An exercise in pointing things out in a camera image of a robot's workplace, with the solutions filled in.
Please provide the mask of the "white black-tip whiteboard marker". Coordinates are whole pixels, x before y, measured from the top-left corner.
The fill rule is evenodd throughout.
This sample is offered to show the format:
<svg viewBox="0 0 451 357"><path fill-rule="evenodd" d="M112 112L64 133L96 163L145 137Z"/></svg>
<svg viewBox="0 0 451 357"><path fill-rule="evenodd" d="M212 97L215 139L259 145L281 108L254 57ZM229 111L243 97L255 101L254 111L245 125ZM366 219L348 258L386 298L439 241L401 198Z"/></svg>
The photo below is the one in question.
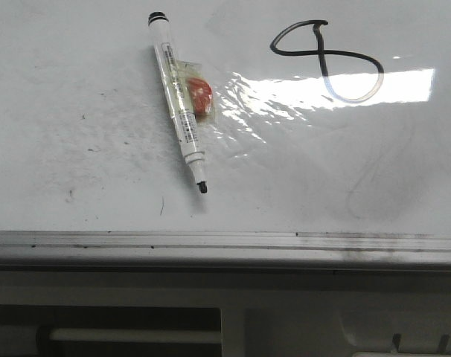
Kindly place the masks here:
<svg viewBox="0 0 451 357"><path fill-rule="evenodd" d="M184 63L176 54L169 19L163 12L152 12L148 16L148 27L153 38L164 94L183 160L189 167L200 193L205 194L208 192L205 150L200 143Z"/></svg>

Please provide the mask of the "white whiteboard with aluminium frame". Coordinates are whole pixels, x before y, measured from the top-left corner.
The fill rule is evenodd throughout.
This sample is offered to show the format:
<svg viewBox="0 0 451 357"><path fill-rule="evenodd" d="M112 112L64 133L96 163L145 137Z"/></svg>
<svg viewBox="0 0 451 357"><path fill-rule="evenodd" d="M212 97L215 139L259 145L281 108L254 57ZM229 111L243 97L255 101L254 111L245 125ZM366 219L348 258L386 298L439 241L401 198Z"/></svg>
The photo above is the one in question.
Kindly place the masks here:
<svg viewBox="0 0 451 357"><path fill-rule="evenodd" d="M0 1L0 265L73 264L451 268L451 1Z"/></svg>

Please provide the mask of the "white horizontal rod below board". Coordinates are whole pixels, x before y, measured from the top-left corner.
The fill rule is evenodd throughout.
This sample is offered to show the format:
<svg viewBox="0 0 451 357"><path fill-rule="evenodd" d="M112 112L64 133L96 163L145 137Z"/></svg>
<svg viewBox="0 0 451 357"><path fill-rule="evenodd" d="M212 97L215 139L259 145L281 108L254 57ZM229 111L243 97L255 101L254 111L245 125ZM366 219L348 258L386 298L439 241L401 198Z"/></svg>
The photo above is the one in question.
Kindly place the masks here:
<svg viewBox="0 0 451 357"><path fill-rule="evenodd" d="M48 334L52 341L220 344L221 333L199 330L81 329L58 328Z"/></svg>

